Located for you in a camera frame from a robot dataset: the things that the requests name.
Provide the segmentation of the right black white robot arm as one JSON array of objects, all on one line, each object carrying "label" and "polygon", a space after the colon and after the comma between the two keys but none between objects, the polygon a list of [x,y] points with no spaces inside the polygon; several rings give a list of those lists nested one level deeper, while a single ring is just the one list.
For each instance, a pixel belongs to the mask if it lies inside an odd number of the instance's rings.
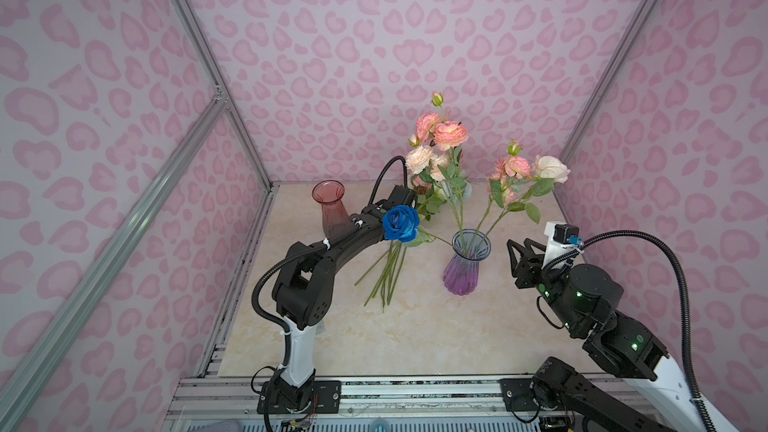
[{"label": "right black white robot arm", "polygon": [[[680,300],[681,358],[639,320],[619,311],[624,289],[602,268],[576,264],[587,248],[613,238],[637,238],[668,259]],[[702,393],[692,357],[692,311],[686,276],[677,256],[645,232],[617,230],[581,240],[549,238],[546,244],[509,240],[511,274],[519,289],[534,289],[557,317],[554,328],[578,339],[604,372],[623,380],[648,400],[665,422],[659,424],[592,385],[572,366],[548,358],[531,380],[536,402],[581,414],[607,431],[732,431],[734,425]]]}]

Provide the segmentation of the red glass vase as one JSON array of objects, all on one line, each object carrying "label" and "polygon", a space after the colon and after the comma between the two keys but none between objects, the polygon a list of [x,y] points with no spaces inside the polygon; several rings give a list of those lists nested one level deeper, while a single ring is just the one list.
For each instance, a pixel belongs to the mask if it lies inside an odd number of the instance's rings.
[{"label": "red glass vase", "polygon": [[343,203],[345,191],[344,185],[336,180],[321,181],[312,190],[312,198],[321,207],[322,229],[328,238],[343,234],[351,226]]}]

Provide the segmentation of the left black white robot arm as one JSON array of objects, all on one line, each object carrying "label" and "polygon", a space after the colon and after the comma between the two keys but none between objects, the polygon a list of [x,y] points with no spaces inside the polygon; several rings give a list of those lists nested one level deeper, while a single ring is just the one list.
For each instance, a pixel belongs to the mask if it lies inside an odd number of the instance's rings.
[{"label": "left black white robot arm", "polygon": [[258,393],[259,412],[334,413],[338,384],[314,384],[317,326],[329,312],[337,273],[353,258],[384,240],[411,241],[420,219],[413,208],[416,194],[396,185],[386,199],[367,204],[323,240],[292,244],[285,258],[257,281],[251,295],[256,314],[281,328],[284,356]]}]

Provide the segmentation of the white rose stem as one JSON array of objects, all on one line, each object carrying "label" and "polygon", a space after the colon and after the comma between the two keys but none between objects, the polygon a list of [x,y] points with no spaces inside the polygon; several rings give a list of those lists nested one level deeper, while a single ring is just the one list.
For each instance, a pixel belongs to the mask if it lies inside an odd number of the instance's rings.
[{"label": "white rose stem", "polygon": [[524,186],[522,192],[528,192],[530,199],[526,203],[524,211],[513,212],[508,215],[523,213],[531,221],[538,224],[541,220],[541,211],[535,200],[551,194],[556,185],[567,182],[570,176],[570,169],[554,156],[536,156],[533,160],[529,161],[533,168],[534,181]]}]

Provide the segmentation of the blue rose stem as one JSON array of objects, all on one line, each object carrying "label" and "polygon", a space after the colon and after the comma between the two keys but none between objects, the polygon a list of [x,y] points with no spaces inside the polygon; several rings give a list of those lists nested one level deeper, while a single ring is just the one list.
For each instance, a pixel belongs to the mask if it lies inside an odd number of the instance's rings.
[{"label": "blue rose stem", "polygon": [[418,212],[408,205],[397,205],[382,219],[384,239],[400,242],[405,247],[418,247],[437,240],[435,236],[421,229]]}]

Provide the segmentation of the large pink spray rose stem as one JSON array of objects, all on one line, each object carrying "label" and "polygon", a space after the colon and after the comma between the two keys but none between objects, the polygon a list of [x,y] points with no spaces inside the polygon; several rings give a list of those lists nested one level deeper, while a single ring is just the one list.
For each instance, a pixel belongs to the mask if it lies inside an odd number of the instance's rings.
[{"label": "large pink spray rose stem", "polygon": [[[433,110],[418,118],[415,133],[411,137],[415,135],[417,143],[429,142],[434,139],[437,142],[445,141],[463,146],[469,139],[468,131],[460,121],[450,117],[449,112],[444,107],[444,95],[441,92],[433,92],[430,105]],[[412,150],[411,137],[409,138],[409,145]]]}]

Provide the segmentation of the cream peach rose stem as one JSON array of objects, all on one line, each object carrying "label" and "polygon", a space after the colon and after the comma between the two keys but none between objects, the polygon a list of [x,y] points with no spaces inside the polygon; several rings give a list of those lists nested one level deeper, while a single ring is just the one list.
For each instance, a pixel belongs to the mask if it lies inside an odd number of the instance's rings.
[{"label": "cream peach rose stem", "polygon": [[462,168],[462,145],[450,142],[417,143],[411,137],[413,149],[406,156],[409,186],[416,192],[416,210],[422,219],[430,221],[448,210],[462,228],[464,201],[469,194],[469,180]]}]

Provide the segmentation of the purple blue glass vase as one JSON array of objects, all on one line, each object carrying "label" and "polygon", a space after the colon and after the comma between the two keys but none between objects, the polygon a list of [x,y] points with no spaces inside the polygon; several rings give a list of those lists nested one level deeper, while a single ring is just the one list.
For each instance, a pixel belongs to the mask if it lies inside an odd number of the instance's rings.
[{"label": "purple blue glass vase", "polygon": [[443,272],[443,284],[454,295],[472,293],[479,280],[480,263],[492,250],[489,238],[477,229],[462,229],[452,239],[453,257]]}]

